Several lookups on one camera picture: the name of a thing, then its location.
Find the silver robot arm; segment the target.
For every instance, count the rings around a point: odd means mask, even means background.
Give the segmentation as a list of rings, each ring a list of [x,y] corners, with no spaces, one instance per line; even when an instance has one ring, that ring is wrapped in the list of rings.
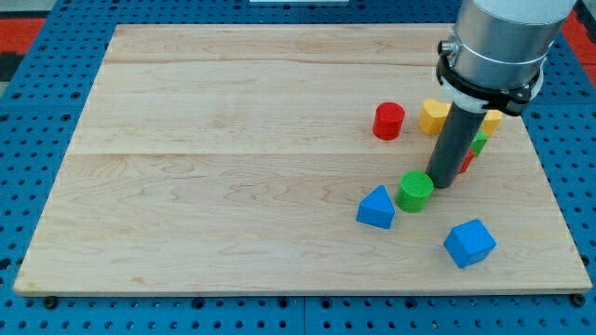
[[[519,116],[575,0],[464,0],[438,44],[436,77],[452,105],[427,164],[435,187],[454,183],[487,113]]]

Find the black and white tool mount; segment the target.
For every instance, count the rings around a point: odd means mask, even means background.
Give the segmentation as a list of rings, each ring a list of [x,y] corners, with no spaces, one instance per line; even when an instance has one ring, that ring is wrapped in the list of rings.
[[[442,90],[465,111],[497,110],[519,116],[543,85],[543,60],[527,65],[495,61],[467,51],[454,41],[438,44],[436,76]]]

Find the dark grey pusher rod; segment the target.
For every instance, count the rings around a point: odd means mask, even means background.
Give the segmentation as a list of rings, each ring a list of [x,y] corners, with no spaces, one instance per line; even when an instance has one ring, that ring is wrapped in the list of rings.
[[[426,168],[434,187],[450,187],[478,133],[486,112],[470,112],[453,104]]]

